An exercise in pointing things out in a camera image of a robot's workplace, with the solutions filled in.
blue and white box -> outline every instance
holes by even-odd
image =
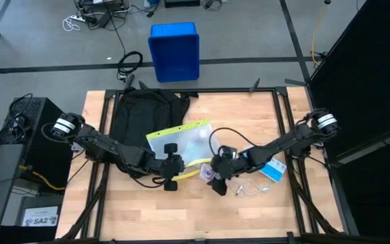
[[[286,169],[287,166],[283,164],[283,162],[272,158],[271,161],[266,163],[263,169],[260,169],[260,172],[272,179],[274,182],[279,182]]]

gray floor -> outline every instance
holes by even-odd
[[[0,10],[4,2],[0,0]],[[132,0],[139,7],[142,2]],[[309,56],[322,7],[326,11],[317,33],[318,52],[333,46],[357,12],[356,0],[332,0],[327,6],[323,0],[286,0],[286,4],[304,56]],[[69,0],[11,0],[0,21],[0,68],[118,62],[123,51],[115,32],[88,30],[83,23],[77,23],[81,31],[62,29],[63,19],[75,13]],[[151,61],[150,27],[168,22],[196,23],[201,59],[296,57],[279,0],[229,0],[218,12],[161,6],[151,18],[129,14],[118,32],[128,51],[139,51]],[[312,74],[313,64],[305,64]],[[0,127],[13,97],[32,92],[50,98],[66,112],[80,113],[87,91],[123,88],[115,74],[114,69],[103,69],[0,75]],[[303,80],[298,62],[202,65],[199,80],[178,83],[157,82],[153,68],[140,68],[135,74],[136,80],[163,88],[250,87],[258,77],[260,86],[266,87],[286,85],[284,79]]]

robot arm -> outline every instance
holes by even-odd
[[[125,146],[100,133],[86,124],[80,115],[62,114],[53,125],[51,134],[54,138],[67,143],[76,142],[85,148],[88,159],[98,163],[114,163],[119,170],[134,179],[154,174],[171,182],[174,176],[184,170],[183,160],[179,155],[174,155],[177,152],[176,144],[165,145],[167,159],[156,159],[154,152],[147,148]],[[165,190],[177,190],[176,182],[173,182],[170,188],[165,184]]]
[[[211,163],[212,170],[221,178],[214,180],[213,190],[224,195],[227,188],[225,179],[258,171],[282,151],[288,151],[298,158],[307,157],[313,143],[325,142],[335,136],[337,131],[338,124],[333,115],[324,109],[317,109],[297,122],[292,131],[265,146],[254,146],[239,152],[235,159],[232,153],[235,149],[222,146],[222,154],[215,155]]]

clear plastic bag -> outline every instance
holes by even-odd
[[[181,155],[184,164],[188,165],[198,159],[211,159],[213,157],[209,146],[211,132],[210,122],[203,120],[156,131],[148,134],[146,137],[150,148],[156,153],[157,159],[167,158],[164,152],[165,144],[177,143],[178,149],[176,154]],[[216,152],[219,148],[219,143],[214,135],[211,138],[211,145],[213,151]]]

blue plastic bin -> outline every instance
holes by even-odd
[[[199,78],[200,37],[195,23],[152,25],[148,45],[159,82]]]

